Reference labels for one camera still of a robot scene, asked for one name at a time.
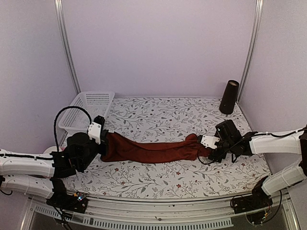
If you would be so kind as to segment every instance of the floral tablecloth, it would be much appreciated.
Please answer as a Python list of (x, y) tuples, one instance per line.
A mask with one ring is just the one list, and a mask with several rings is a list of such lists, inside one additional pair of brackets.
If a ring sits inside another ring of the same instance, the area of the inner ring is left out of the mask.
[[(182, 141), (190, 133), (214, 135), (215, 125), (226, 119), (232, 119), (242, 134), (250, 131), (237, 105), (231, 115), (224, 115), (219, 104), (220, 99), (208, 98), (116, 98), (105, 128), (137, 142)], [(270, 173), (264, 157), (258, 155), (241, 156), (232, 163), (228, 154), (222, 163), (211, 165), (198, 160), (102, 162), (99, 157), (85, 173), (65, 178), (66, 188), (102, 196), (202, 198), (250, 191)]]

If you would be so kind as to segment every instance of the black vase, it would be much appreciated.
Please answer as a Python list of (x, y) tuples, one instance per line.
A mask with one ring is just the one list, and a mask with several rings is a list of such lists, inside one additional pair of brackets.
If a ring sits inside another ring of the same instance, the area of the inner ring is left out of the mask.
[(239, 82), (235, 80), (228, 81), (220, 104), (220, 111), (223, 114), (232, 114), (234, 111), (239, 85)]

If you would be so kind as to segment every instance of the laundry basket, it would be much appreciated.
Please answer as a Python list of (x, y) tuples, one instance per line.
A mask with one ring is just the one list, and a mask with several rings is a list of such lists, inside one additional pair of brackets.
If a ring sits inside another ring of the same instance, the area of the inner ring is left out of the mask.
[[(100, 115), (106, 120), (110, 110), (114, 92), (88, 91), (79, 93), (71, 105), (85, 109), (92, 120)], [(59, 127), (65, 129), (69, 134), (86, 132), (89, 126), (87, 115), (79, 109), (68, 109), (59, 121)]]

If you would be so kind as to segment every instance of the floral pattern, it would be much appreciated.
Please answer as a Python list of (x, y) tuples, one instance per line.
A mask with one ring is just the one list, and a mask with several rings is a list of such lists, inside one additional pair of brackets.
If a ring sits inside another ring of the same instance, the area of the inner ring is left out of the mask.
[[(226, 119), (232, 119), (242, 134), (250, 131), (237, 105), (231, 115), (224, 115), (219, 104), (220, 99), (208, 98), (117, 98), (105, 128), (137, 142), (182, 141), (190, 133), (214, 135), (215, 125)], [(68, 190), (131, 198), (204, 198), (249, 192), (270, 173), (258, 155), (241, 156), (232, 163), (228, 154), (221, 163), (210, 165), (198, 160), (102, 162), (99, 157), (84, 173), (63, 180)]]

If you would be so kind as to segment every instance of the dark red towel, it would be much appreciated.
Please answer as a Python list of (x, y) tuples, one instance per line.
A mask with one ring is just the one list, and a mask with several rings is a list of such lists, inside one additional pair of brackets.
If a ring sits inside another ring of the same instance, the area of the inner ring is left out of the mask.
[(137, 143), (118, 133), (108, 133), (108, 151), (101, 160), (137, 161), (140, 163), (165, 163), (178, 160), (194, 161), (199, 156), (207, 157), (211, 150), (197, 143), (197, 136), (190, 134), (182, 142)]

